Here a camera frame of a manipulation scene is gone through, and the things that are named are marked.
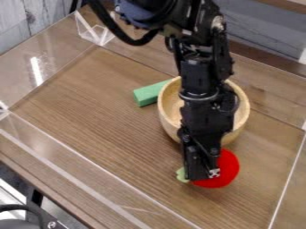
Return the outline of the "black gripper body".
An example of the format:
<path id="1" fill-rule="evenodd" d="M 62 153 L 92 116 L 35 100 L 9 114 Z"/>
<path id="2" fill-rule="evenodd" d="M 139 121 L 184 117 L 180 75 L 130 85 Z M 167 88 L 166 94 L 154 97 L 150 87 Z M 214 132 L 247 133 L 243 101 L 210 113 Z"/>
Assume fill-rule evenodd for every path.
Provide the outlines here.
<path id="1" fill-rule="evenodd" d="M 233 131 L 234 115 L 239 98 L 229 84 L 210 93 L 195 94 L 184 89 L 179 92 L 183 106 L 178 137 L 186 148 L 194 146 L 202 155 L 221 154 L 222 137 Z"/>

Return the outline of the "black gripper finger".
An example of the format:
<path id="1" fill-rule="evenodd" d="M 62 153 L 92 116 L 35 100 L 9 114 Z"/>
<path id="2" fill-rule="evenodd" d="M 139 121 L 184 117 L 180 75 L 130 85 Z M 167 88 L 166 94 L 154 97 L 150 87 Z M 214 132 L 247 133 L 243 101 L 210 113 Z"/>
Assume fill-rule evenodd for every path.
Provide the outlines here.
<path id="1" fill-rule="evenodd" d="M 194 137 L 186 131 L 182 133 L 183 165 L 186 178 L 190 181 L 215 179 L 221 176 L 221 143 L 209 142 Z"/>

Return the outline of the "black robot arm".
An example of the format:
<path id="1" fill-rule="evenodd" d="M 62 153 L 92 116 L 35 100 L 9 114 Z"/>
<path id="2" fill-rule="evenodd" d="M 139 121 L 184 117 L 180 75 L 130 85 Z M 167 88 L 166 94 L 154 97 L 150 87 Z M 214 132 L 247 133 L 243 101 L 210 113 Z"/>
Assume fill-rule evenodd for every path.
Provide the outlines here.
<path id="1" fill-rule="evenodd" d="M 180 76 L 180 127 L 186 178 L 221 176 L 221 141 L 233 131 L 239 98 L 227 24 L 214 0 L 115 0 L 123 20 L 164 35 Z"/>

